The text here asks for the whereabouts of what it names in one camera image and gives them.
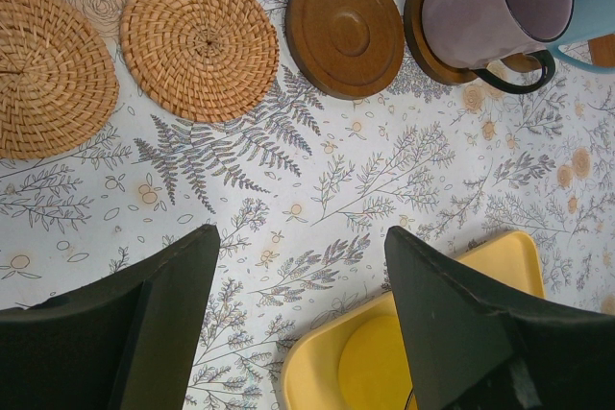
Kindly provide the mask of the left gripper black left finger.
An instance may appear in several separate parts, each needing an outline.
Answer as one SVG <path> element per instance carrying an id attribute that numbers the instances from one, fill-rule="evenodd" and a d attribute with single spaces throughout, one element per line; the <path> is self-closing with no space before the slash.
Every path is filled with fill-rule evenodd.
<path id="1" fill-rule="evenodd" d="M 203 225 L 89 285 L 2 310 L 2 408 L 182 408 L 219 247 Z"/>

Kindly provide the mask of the blue mug cream inside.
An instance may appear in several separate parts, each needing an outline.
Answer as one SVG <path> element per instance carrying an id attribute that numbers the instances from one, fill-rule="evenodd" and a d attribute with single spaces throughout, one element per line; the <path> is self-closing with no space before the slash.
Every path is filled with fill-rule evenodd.
<path id="1" fill-rule="evenodd" d="M 613 66 L 598 66 L 563 53 L 561 46 L 583 42 L 614 33 L 614 0 L 574 0 L 572 20 L 566 32 L 550 47 L 551 54 L 581 70 L 613 74 Z"/>

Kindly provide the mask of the light woven coaster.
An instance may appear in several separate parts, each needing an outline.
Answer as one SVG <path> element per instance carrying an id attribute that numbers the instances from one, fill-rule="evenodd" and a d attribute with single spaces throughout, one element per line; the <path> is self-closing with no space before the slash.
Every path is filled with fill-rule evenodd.
<path id="1" fill-rule="evenodd" d="M 254 109 L 279 68 L 279 40 L 258 0 L 126 0 L 119 38 L 140 89 L 193 122 Z"/>
<path id="2" fill-rule="evenodd" d="M 1 155 L 72 150 L 108 122 L 119 82 L 105 41 L 64 0 L 1 0 Z"/>

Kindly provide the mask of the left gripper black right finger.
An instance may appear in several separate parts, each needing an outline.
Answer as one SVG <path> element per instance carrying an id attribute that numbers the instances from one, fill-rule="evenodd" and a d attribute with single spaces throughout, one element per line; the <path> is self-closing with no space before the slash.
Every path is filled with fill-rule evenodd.
<path id="1" fill-rule="evenodd" d="M 384 253 L 419 408 L 613 408 L 613 316 L 509 287 L 400 227 Z"/>

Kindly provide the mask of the purple mug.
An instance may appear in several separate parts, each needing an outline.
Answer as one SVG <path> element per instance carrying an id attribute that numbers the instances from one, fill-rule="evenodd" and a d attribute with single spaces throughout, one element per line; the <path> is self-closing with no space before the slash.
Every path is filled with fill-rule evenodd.
<path id="1" fill-rule="evenodd" d="M 554 76 L 547 45 L 568 30 L 574 0 L 424 0 L 421 23 L 433 54 L 452 68 L 468 69 L 510 94 L 528 94 Z M 490 62 L 523 54 L 538 62 L 540 78 L 512 84 L 488 70 Z"/>

